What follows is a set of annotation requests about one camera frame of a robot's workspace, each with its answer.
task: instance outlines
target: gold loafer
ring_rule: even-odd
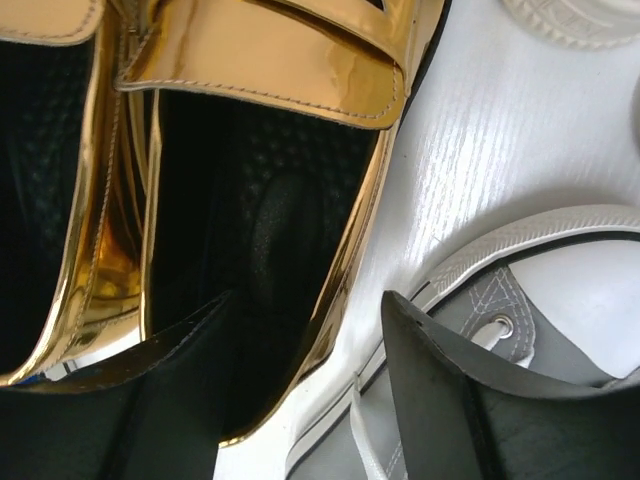
[[[0,386],[58,379],[144,336],[146,140],[139,94],[112,85],[136,47],[121,13],[101,0],[0,3]]]
[[[225,444],[333,348],[443,4],[146,6],[146,37],[118,82],[156,92],[142,314],[156,331],[241,293]]]

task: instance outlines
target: black insole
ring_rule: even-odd
[[[51,306],[90,53],[0,42],[0,372],[31,353]]]
[[[223,98],[165,100],[153,324],[241,293],[235,429],[286,386],[378,133]]]

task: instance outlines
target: white wooden floor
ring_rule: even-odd
[[[468,241],[557,207],[640,206],[640,43],[602,52],[522,30],[500,0],[453,0],[398,138],[338,345],[216,480],[281,480],[296,428],[380,340],[380,296],[411,295]]]

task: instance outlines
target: gold shoe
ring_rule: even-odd
[[[145,138],[112,83],[135,39],[101,0],[0,2],[0,386],[140,341]]]
[[[119,79],[156,91],[143,316],[157,331],[241,292],[226,444],[333,348],[443,4],[149,2]]]

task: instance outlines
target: shoelace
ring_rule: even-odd
[[[486,349],[493,350],[498,344],[500,339],[508,338],[513,333],[513,324],[507,319],[502,317],[496,318],[491,323],[488,323],[482,327],[471,338],[471,341],[476,345]],[[530,356],[517,362],[520,366],[527,368],[533,358],[533,352]],[[358,447],[358,453],[362,460],[362,465],[367,474],[367,480],[389,480],[388,474],[385,472],[380,459],[373,449],[371,443],[371,437],[367,431],[367,425],[362,416],[362,409],[360,406],[360,377],[355,374],[353,379],[353,386],[351,387],[351,408],[349,411],[349,421],[351,423],[351,434]]]

